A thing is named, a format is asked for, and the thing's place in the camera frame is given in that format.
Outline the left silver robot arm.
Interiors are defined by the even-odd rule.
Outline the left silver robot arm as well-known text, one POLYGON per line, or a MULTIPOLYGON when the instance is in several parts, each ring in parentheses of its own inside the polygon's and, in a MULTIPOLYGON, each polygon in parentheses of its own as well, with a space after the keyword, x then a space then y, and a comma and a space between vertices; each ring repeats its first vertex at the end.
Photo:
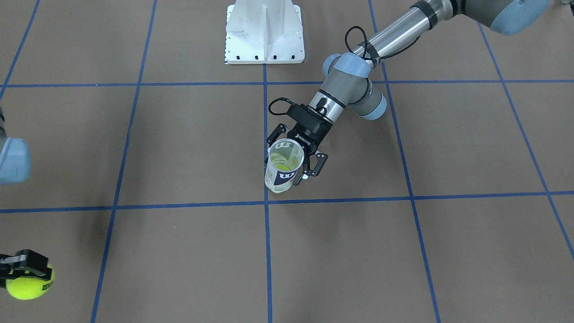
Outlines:
POLYGON ((369 74, 383 60, 410 48, 421 35, 441 21, 463 15, 501 35, 514 35, 533 24, 549 6, 548 0, 419 0, 391 24, 364 38, 355 49, 333 54, 322 66, 325 80, 309 104, 288 98, 285 116, 295 121, 288 129, 283 123, 267 137, 265 186, 284 192, 303 179, 320 174, 328 155, 318 150, 328 131, 346 108, 367 120, 386 111, 384 95, 369 74))

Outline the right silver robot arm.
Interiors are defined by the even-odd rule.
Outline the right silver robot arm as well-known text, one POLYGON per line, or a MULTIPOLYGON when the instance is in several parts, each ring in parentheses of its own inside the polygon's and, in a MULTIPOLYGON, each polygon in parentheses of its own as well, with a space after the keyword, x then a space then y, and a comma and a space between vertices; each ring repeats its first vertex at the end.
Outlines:
MULTIPOLYGON (((31 155, 25 140, 7 135, 4 111, 0 111, 0 184, 17 184, 31 174, 31 155)), ((49 258, 31 249, 17 251, 14 255, 1 255, 1 288, 8 288, 8 281, 31 278, 49 281, 52 269, 49 258)))

